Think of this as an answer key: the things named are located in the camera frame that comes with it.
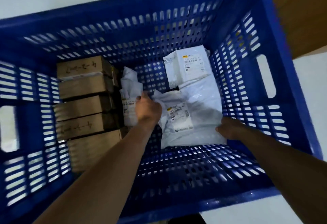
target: brown wooden surface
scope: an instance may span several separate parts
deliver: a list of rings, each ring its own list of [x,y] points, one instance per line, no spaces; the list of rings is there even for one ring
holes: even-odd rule
[[[327,0],[274,0],[295,59],[327,45]]]

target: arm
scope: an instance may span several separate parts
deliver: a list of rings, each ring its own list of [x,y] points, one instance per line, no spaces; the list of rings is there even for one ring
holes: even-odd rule
[[[247,146],[305,224],[325,222],[326,162],[286,146],[235,119],[224,117],[216,131]]]
[[[138,123],[83,173],[34,224],[115,224],[132,187],[145,145],[161,116],[146,94],[136,103]]]

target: plastic wrapping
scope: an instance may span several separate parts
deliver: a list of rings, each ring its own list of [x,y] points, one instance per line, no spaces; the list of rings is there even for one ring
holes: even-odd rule
[[[170,89],[212,74],[203,45],[176,50],[163,57],[163,60]]]
[[[162,106],[161,148],[226,144],[226,139],[215,131],[223,114],[214,76],[187,82],[179,88],[163,94],[156,90],[153,94],[154,100]]]
[[[123,103],[124,124],[132,127],[137,124],[135,103],[136,97],[142,94],[143,84],[137,81],[137,72],[128,67],[124,67],[120,83],[122,88],[119,92]]]

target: hand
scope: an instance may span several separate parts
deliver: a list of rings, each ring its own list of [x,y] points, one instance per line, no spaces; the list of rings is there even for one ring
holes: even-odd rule
[[[216,127],[216,131],[229,140],[240,140],[244,130],[249,127],[245,126],[237,119],[223,117],[221,125]]]
[[[160,120],[161,112],[161,105],[153,102],[147,95],[147,92],[142,92],[142,96],[137,98],[135,113],[138,122],[147,120],[156,125]]]

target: white floor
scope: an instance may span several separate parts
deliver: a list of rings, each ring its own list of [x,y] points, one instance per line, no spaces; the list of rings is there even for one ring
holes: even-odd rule
[[[0,19],[95,0],[0,0]],[[327,158],[327,46],[294,60],[322,152]],[[281,196],[203,212],[207,224],[301,223]]]

